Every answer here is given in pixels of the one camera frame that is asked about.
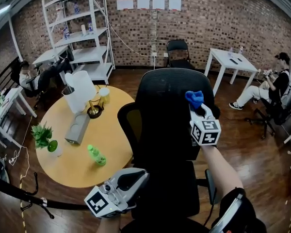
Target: round wooden table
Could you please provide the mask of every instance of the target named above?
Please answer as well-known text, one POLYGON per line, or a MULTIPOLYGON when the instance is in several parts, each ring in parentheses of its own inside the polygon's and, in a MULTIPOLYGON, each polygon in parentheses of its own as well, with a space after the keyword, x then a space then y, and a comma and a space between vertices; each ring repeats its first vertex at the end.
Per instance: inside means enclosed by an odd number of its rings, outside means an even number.
POLYGON ((123 105, 134 100, 120 89, 112 86, 108 88, 110 103, 104 105, 100 117, 90 119, 81 145, 72 145, 65 140, 74 115, 65 98, 56 101, 41 120, 42 125, 46 123, 48 127, 52 127, 52 139, 57 140, 63 148, 63 154, 59 157, 54 157, 46 148, 36 150, 42 169, 54 181, 70 187, 97 185, 109 179, 130 161, 131 147, 117 120, 117 113, 123 105), (89 144, 97 147, 106 156, 105 166, 99 166, 91 159, 87 150, 89 144))

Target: ceiling light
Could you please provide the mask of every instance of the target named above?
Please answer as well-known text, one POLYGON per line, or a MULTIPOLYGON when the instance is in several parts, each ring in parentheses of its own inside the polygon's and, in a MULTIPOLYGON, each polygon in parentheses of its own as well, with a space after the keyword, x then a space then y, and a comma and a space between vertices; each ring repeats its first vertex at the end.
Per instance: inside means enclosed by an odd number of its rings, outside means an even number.
POLYGON ((5 7, 3 7, 2 9, 0 9, 0 14, 6 12, 9 8, 10 8, 11 5, 7 5, 5 7))

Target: white desk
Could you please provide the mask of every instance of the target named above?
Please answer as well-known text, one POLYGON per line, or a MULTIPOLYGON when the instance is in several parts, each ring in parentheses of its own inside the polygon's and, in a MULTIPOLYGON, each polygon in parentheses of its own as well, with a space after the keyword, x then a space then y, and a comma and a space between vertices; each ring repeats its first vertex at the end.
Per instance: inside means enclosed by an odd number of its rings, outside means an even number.
MULTIPOLYGON (((21 91, 23 88, 19 86, 18 88, 12 88, 8 94, 5 96, 5 99, 9 99, 9 102, 6 103, 4 106, 0 107, 0 123, 5 116, 5 114, 9 111, 11 108, 12 104, 14 103, 16 105, 16 108, 22 115, 26 115, 26 112, 23 110, 23 108, 20 106, 20 104, 17 102, 17 98, 19 97, 24 105, 27 107, 27 109, 30 111, 30 113, 34 116, 37 117, 36 113, 33 111, 33 109, 29 106, 23 95, 21 94, 21 91)), ((0 126, 0 133, 7 138, 10 142, 13 142, 16 146, 19 148, 21 145, 16 142, 7 132, 4 131, 4 129, 0 126)))
MULTIPOLYGON (((68 49, 68 45, 64 45, 64 46, 56 48, 58 55, 61 55, 67 49, 68 49)), ((54 50, 50 49, 44 52, 42 55, 40 55, 39 58, 37 58, 32 64, 36 66, 39 63, 54 62, 54 61, 56 61, 54 50)), ((65 73, 62 71, 59 75, 62 78, 64 84, 66 84, 65 73)))
POLYGON ((234 73, 233 73, 233 77, 230 81, 230 84, 233 84, 235 77, 237 75, 238 70, 242 70, 242 71, 248 71, 248 72, 252 72, 244 90, 246 88, 249 87, 249 85, 251 84, 255 74, 257 73, 257 69, 241 54, 238 53, 232 53, 232 56, 229 57, 228 55, 228 51, 224 51, 224 50, 219 50, 219 49, 210 49, 210 54, 208 57, 208 61, 207 61, 207 65, 206 65, 206 70, 205 70, 205 76, 208 76, 208 72, 211 66, 211 61, 212 58, 215 57, 217 59, 217 61, 221 64, 221 69, 217 78, 217 81, 215 82, 214 88, 213 88, 213 95, 215 96, 215 94, 217 93, 217 90, 219 88, 221 79, 223 77, 224 71, 226 68, 232 68, 235 69, 234 73), (233 63, 230 59, 233 59, 234 61, 236 61, 238 64, 233 63))

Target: metal shelving unit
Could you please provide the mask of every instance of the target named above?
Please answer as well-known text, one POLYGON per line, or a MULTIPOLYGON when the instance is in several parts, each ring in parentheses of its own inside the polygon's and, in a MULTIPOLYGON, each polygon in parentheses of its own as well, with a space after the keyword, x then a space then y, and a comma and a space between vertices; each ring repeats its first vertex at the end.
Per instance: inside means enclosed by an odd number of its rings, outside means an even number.
POLYGON ((114 58, 113 58, 113 51, 112 51, 112 44, 111 44, 111 35, 110 35, 110 28, 109 28, 109 20, 108 20, 108 12, 107 12, 107 0, 103 0, 103 5, 98 4, 96 0, 89 0, 89 11, 81 12, 79 14, 71 15, 66 17, 65 16, 65 2, 69 0, 52 0, 48 3, 45 3, 44 0, 42 0, 42 8, 43 8, 43 14, 45 19, 45 24, 47 26, 48 35, 50 39, 50 43, 52 45, 54 55, 56 57, 56 60, 59 60, 59 54, 56 50, 57 47, 63 46, 63 45, 70 45, 72 49, 72 53, 74 56, 74 61, 71 61, 71 64, 79 64, 79 63, 87 63, 87 62, 99 62, 95 64, 82 64, 79 65, 74 72, 80 71, 80 70, 86 70, 91 77, 92 81, 94 80, 104 80, 106 84, 108 84, 108 78, 112 72, 113 69, 115 69, 114 65, 114 58), (47 8, 53 4, 61 4, 62 7, 62 13, 63 18, 58 19, 54 21, 53 23, 50 23, 48 20, 47 15, 47 8), (105 19, 105 27, 103 28, 97 28, 96 26, 96 18, 95 13, 102 13, 105 19), (90 32, 89 30, 86 31, 86 35, 83 35, 82 31, 71 33, 70 37, 68 39, 65 39, 64 37, 60 39, 57 42, 54 42, 53 35, 52 35, 52 28, 60 23, 64 23, 65 27, 66 22, 69 20, 77 19, 80 17, 85 16, 91 16, 92 25, 93 25, 93 31, 90 32), (101 46, 99 42, 99 36, 103 34, 104 32, 107 32, 107 45, 101 46), (79 42, 79 41, 86 41, 86 40, 95 40, 96 47, 92 48, 84 48, 84 49, 73 49, 71 43, 79 42))

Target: paper sheet on wall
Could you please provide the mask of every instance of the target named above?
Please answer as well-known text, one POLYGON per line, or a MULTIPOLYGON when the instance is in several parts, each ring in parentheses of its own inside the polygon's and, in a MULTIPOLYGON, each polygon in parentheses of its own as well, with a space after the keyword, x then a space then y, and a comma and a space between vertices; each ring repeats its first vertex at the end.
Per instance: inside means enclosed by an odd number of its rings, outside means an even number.
POLYGON ((149 9, 150 0, 137 0, 137 9, 149 9))
POLYGON ((169 0, 169 10, 181 10, 181 0, 169 0))
POLYGON ((152 9, 164 10, 165 9, 165 0, 153 0, 152 9))
POLYGON ((133 0, 116 0, 117 10, 133 9, 133 0))

